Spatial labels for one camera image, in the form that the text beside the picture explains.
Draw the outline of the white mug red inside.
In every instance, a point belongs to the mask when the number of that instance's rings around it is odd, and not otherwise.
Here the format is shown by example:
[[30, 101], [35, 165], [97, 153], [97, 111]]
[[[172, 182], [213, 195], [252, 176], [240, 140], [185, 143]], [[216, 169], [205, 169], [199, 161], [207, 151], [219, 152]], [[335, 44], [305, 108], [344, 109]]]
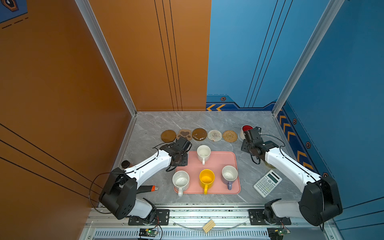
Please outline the white mug red inside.
[[245, 131], [248, 131], [248, 130], [252, 130], [254, 127], [252, 127], [251, 125], [243, 125], [242, 128], [241, 128], [241, 131], [239, 133], [239, 139], [241, 141], [245, 140], [245, 134], [244, 132]]

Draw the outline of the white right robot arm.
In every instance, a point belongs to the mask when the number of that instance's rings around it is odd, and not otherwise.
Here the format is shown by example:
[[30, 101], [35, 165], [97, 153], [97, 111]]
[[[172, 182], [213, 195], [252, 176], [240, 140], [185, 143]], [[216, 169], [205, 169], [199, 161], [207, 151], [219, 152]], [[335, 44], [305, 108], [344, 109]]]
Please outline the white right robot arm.
[[282, 218], [302, 218], [313, 226], [343, 213], [337, 182], [330, 176], [322, 177], [301, 166], [272, 141], [243, 141], [242, 151], [274, 166], [300, 190], [299, 201], [275, 199], [265, 204], [264, 218], [275, 224]]

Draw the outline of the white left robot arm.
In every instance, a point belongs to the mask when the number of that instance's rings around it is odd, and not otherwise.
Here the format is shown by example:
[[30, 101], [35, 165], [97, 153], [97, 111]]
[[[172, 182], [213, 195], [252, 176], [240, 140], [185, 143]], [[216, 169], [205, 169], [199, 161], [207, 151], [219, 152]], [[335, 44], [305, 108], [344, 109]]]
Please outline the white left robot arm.
[[152, 222], [156, 217], [156, 206], [147, 199], [138, 199], [140, 186], [160, 170], [178, 166], [188, 158], [192, 144], [171, 143], [160, 147], [155, 154], [126, 170], [116, 168], [99, 196], [99, 201], [118, 220], [138, 217]]

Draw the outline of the cream multicolour woven coaster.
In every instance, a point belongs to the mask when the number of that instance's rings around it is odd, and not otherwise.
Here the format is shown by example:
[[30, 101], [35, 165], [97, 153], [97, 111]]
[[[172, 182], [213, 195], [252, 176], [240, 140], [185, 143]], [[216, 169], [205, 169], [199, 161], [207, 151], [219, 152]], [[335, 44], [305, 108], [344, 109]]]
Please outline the cream multicolour woven coaster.
[[208, 132], [207, 135], [208, 139], [213, 141], [213, 142], [218, 142], [223, 138], [223, 135], [220, 131], [218, 130], [211, 130]]

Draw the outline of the tan rattan coaster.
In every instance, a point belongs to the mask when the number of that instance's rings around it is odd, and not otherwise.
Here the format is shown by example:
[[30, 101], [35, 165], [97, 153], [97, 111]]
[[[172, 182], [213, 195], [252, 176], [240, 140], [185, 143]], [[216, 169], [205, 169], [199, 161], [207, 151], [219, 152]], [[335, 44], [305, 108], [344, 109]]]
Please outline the tan rattan coaster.
[[223, 132], [222, 136], [223, 136], [223, 139], [228, 143], [234, 143], [238, 139], [237, 133], [232, 130], [227, 130]]

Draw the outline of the round brown wooden coaster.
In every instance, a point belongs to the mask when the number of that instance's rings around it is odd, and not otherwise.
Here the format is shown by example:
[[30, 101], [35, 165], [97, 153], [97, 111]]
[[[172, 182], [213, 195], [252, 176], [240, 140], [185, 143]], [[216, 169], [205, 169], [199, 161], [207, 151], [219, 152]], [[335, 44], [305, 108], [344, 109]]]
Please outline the round brown wooden coaster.
[[166, 130], [161, 134], [161, 140], [164, 143], [173, 142], [176, 139], [176, 132], [173, 130]]

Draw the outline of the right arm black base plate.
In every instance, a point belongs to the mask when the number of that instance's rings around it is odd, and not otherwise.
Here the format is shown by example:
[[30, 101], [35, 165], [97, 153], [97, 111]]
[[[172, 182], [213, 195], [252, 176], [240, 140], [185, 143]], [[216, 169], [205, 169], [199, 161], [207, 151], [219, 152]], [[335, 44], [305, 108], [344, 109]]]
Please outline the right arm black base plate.
[[249, 219], [251, 222], [251, 225], [291, 225], [291, 219], [284, 217], [279, 218], [274, 213], [272, 213], [270, 210], [265, 209], [250, 209], [248, 210], [249, 213]]

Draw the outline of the paw shaped cork coaster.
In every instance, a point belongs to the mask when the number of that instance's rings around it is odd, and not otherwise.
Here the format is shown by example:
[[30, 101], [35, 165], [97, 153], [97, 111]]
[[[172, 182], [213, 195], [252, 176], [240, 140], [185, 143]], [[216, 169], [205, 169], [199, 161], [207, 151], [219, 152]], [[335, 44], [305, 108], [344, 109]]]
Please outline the paw shaped cork coaster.
[[183, 137], [183, 138], [187, 139], [188, 141], [190, 141], [193, 138], [192, 137], [192, 131], [191, 130], [187, 130], [187, 129], [181, 129], [179, 131], [179, 133], [177, 134], [176, 139], [178, 140], [181, 137]]

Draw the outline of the chipped brown wooden coaster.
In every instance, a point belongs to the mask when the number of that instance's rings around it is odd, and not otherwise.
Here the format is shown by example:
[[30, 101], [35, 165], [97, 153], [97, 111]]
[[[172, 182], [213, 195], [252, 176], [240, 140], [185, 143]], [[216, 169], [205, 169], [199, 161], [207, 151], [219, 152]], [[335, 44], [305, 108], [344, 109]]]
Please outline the chipped brown wooden coaster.
[[208, 136], [208, 133], [203, 128], [194, 129], [192, 132], [192, 137], [196, 141], [203, 141], [207, 138], [207, 136]]

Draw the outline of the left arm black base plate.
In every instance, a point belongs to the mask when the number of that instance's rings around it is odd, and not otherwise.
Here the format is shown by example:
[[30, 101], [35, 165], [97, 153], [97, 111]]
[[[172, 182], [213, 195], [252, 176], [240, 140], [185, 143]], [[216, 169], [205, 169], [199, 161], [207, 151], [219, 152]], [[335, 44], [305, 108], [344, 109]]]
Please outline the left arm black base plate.
[[156, 210], [155, 218], [152, 221], [145, 220], [139, 217], [130, 217], [128, 225], [129, 226], [155, 226], [159, 224], [160, 226], [167, 226], [170, 219], [170, 210], [160, 209]]

